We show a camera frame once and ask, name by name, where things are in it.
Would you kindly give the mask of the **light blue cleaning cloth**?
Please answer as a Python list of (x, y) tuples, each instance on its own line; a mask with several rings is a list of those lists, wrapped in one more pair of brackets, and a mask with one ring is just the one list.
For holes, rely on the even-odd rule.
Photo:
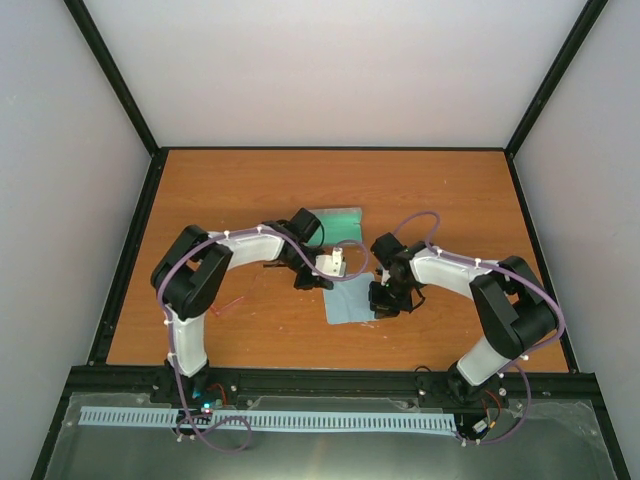
[(353, 280), (337, 282), (323, 291), (325, 316), (329, 325), (368, 323), (375, 320), (369, 303), (369, 286), (374, 275), (363, 273)]

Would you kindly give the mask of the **grey felt glasses case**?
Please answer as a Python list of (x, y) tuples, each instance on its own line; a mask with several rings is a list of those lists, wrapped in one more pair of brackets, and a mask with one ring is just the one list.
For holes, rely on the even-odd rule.
[(309, 240), (310, 246), (332, 246), (345, 240), (363, 240), (363, 212), (360, 207), (312, 209), (311, 213), (318, 218), (322, 227)]

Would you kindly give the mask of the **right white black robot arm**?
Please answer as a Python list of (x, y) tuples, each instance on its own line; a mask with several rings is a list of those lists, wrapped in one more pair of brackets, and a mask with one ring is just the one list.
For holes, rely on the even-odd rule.
[(371, 252), (380, 263), (379, 279), (370, 283), (368, 294), (376, 318), (413, 312), (424, 302), (426, 286), (474, 302), (483, 335), (449, 368), (445, 383), (446, 394), (458, 405), (477, 402), (505, 367), (562, 330), (561, 310), (520, 257), (472, 259), (425, 242), (408, 247), (391, 233), (376, 239)]

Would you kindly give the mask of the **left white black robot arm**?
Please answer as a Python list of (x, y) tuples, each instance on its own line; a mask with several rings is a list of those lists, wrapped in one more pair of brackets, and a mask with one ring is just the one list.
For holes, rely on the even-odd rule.
[(172, 388), (184, 401), (197, 402), (208, 390), (205, 318), (227, 271), (265, 263), (293, 271), (297, 290), (330, 290), (333, 282), (314, 271), (324, 250), (309, 244), (316, 232), (323, 231), (320, 219), (304, 208), (289, 220), (236, 232), (185, 227), (151, 275), (168, 330), (166, 364), (177, 373)]

